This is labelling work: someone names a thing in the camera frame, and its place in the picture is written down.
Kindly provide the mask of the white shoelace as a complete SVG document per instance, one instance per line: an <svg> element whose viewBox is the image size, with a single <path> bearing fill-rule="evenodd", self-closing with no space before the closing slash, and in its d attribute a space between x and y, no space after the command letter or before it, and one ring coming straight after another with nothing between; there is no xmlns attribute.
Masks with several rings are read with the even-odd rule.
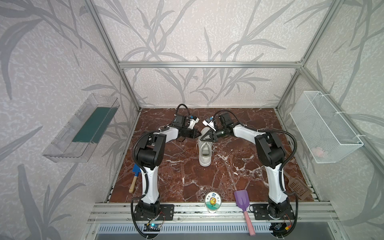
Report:
<svg viewBox="0 0 384 240"><path fill-rule="evenodd" d="M208 156L213 153L213 143L206 141L203 138L199 139L199 151L203 156Z"/></svg>

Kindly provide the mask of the white sneaker shoe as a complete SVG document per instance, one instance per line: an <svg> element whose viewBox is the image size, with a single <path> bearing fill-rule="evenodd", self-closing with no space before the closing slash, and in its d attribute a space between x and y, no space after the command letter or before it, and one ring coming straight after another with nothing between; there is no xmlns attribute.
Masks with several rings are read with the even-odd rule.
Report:
<svg viewBox="0 0 384 240"><path fill-rule="evenodd" d="M203 141L203 135L209 132L211 128L205 127L202 129L202 135L199 137L198 146L199 146L199 163L203 167L208 167L212 161L213 155L213 143Z"/></svg>

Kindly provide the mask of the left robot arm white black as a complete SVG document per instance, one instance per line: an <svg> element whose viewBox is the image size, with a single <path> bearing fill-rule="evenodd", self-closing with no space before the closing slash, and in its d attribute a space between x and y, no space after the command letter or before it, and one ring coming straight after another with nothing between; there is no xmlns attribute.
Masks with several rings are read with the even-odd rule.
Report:
<svg viewBox="0 0 384 240"><path fill-rule="evenodd" d="M136 198L137 211L152 215L160 213L160 193L158 190L158 170L163 161L166 143L180 137L196 139L201 132L195 128L196 116L175 115L171 124L144 133L135 143L133 160L142 173L142 195Z"/></svg>

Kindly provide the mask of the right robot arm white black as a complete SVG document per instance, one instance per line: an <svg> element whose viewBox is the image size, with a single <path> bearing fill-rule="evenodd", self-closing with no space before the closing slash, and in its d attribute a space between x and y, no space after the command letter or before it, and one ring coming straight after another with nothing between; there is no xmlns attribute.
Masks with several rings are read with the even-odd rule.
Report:
<svg viewBox="0 0 384 240"><path fill-rule="evenodd" d="M290 207L290 201L283 178L284 166L297 151L297 140L289 132L283 130L260 130L251 128L241 122L235 123L230 117L231 111L222 110L219 119L222 128L218 128L215 116L203 121L210 129L202 135L203 142L216 143L218 138L234 136L255 144L259 161L265 166L269 183L269 211L276 218ZM289 157L279 137L279 133L289 136L294 149Z"/></svg>

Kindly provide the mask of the purple pink toy shovel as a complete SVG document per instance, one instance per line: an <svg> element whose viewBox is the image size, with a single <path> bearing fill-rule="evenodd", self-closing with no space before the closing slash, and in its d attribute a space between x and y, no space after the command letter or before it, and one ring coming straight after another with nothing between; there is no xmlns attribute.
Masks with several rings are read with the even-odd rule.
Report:
<svg viewBox="0 0 384 240"><path fill-rule="evenodd" d="M237 206L243 211L250 236L255 236L256 232L247 211L247 208L250 206L248 192L246 190L237 190L234 192L234 195L235 195Z"/></svg>

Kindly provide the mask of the pink item in basket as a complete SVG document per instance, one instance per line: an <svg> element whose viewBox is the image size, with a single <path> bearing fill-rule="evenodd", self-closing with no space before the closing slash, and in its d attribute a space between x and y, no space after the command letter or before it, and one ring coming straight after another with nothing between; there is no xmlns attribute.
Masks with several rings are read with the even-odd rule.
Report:
<svg viewBox="0 0 384 240"><path fill-rule="evenodd" d="M324 158L327 156L327 152L324 151L321 147L312 148L312 153L315 158Z"/></svg>

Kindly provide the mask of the brown slotted litter scoop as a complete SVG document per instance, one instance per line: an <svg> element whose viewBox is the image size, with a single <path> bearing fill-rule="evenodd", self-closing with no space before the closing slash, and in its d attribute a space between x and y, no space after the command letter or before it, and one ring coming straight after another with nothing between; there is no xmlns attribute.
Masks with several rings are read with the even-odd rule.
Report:
<svg viewBox="0 0 384 240"><path fill-rule="evenodd" d="M304 201L307 197L312 194L311 189L304 184L299 178L291 177L289 174L284 172L285 177L288 179L288 187L292 192L296 192L298 197Z"/></svg>

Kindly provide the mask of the green circuit board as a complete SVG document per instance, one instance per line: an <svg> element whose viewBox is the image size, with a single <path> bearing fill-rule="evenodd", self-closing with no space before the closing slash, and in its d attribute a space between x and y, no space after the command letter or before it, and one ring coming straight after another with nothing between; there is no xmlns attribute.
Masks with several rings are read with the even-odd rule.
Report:
<svg viewBox="0 0 384 240"><path fill-rule="evenodd" d="M144 232L160 232L162 227L163 227L163 224L147 223L147 224L144 224L143 231Z"/></svg>

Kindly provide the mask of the blue wooden handled spatula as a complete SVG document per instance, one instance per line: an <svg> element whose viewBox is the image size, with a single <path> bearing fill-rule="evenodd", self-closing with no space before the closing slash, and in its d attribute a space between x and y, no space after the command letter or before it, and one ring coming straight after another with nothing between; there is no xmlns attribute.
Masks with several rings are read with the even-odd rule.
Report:
<svg viewBox="0 0 384 240"><path fill-rule="evenodd" d="M129 193L130 194L133 193L134 190L135 190L135 185L136 185L138 176L141 173L141 169L140 169L140 167L137 164L135 164L134 167L133 167L132 172L134 173L134 177L133 177L130 189L129 189Z"/></svg>

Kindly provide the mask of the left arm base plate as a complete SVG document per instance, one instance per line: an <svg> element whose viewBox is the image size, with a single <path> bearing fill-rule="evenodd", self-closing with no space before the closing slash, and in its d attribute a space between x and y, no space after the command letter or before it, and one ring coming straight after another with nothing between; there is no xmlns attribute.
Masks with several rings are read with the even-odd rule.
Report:
<svg viewBox="0 0 384 240"><path fill-rule="evenodd" d="M160 204L158 210L145 210L143 208L135 207L134 217L136 221L172 221L174 219L175 205Z"/></svg>

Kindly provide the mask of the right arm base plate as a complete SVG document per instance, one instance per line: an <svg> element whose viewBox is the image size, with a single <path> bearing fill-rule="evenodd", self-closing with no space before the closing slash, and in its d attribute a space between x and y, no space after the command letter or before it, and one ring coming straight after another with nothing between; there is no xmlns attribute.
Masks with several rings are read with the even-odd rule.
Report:
<svg viewBox="0 0 384 240"><path fill-rule="evenodd" d="M292 207L288 207L286 210L284 210L280 214L273 214L271 212L271 209L269 204L252 204L250 205L250 211L254 214L254 217L256 220L276 220L276 221L282 221L284 219L290 219L293 220L295 218L295 211L292 209Z"/></svg>

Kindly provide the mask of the clear plastic wall tray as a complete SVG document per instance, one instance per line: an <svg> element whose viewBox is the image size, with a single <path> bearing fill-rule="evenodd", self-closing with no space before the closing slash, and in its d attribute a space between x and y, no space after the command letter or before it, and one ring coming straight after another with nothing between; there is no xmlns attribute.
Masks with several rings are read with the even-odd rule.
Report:
<svg viewBox="0 0 384 240"><path fill-rule="evenodd" d="M117 97L90 94L43 151L54 163L86 163L120 107Z"/></svg>

